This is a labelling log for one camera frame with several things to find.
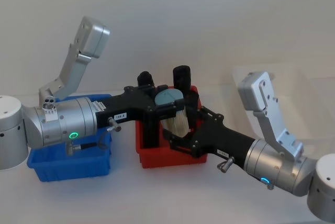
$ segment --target small label sticker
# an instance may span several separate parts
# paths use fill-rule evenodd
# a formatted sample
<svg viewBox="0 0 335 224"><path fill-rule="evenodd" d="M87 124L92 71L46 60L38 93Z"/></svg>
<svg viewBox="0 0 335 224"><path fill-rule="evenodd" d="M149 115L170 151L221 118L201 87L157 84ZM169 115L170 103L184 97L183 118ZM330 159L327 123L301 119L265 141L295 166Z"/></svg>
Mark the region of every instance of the small label sticker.
<svg viewBox="0 0 335 224"><path fill-rule="evenodd" d="M94 112L99 113L106 109L106 106L102 102L94 101L92 102Z"/></svg>
<svg viewBox="0 0 335 224"><path fill-rule="evenodd" d="M127 113L121 113L121 114L118 114L118 115L114 116L114 120L120 120L120 119L124 119L124 118L127 118Z"/></svg>
<svg viewBox="0 0 335 224"><path fill-rule="evenodd" d="M217 153L220 154L223 157L229 158L229 154L227 152L222 152L218 149Z"/></svg>
<svg viewBox="0 0 335 224"><path fill-rule="evenodd" d="M43 109L43 111L44 111L44 115L46 117L46 122L58 120L58 114L57 114L56 107L54 107L53 109L50 109L50 110Z"/></svg>

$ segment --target white table surface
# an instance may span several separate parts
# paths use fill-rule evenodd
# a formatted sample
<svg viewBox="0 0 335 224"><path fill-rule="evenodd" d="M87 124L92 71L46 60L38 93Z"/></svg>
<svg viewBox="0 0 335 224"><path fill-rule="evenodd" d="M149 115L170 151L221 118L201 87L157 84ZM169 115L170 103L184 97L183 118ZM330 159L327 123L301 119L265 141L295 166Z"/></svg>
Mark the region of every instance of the white table surface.
<svg viewBox="0 0 335 224"><path fill-rule="evenodd" d="M335 80L312 83L335 115ZM202 103L234 128L229 91L199 87ZM38 102L37 96L18 98L27 106ZM26 162L1 171L0 223L323 223L309 212L306 197L269 191L237 166L223 174L216 168L222 159L214 155L200 165L143 169L134 122L113 133L111 151L104 177L43 183Z"/></svg>

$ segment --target blue led light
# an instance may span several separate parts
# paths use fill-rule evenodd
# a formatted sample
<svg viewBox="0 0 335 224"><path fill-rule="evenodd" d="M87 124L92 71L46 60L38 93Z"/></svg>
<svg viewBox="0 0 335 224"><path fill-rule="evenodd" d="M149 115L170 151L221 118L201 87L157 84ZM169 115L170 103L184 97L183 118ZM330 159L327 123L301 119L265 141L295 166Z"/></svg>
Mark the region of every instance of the blue led light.
<svg viewBox="0 0 335 224"><path fill-rule="evenodd" d="M267 184L270 184L270 181L269 181L267 178L262 177L262 178L261 178L261 181L262 181L262 182L266 182Z"/></svg>

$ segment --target white backdrop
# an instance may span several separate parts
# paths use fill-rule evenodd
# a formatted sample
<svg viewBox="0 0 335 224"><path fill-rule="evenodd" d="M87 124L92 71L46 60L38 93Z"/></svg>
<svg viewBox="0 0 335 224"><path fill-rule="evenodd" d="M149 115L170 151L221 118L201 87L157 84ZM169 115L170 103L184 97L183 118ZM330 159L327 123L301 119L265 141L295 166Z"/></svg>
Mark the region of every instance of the white backdrop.
<svg viewBox="0 0 335 224"><path fill-rule="evenodd" d="M135 85L144 70L172 83L180 64L196 85L227 83L250 63L335 76L334 0L0 0L0 12L1 94L35 94L57 77L83 15L112 34L80 92Z"/></svg>

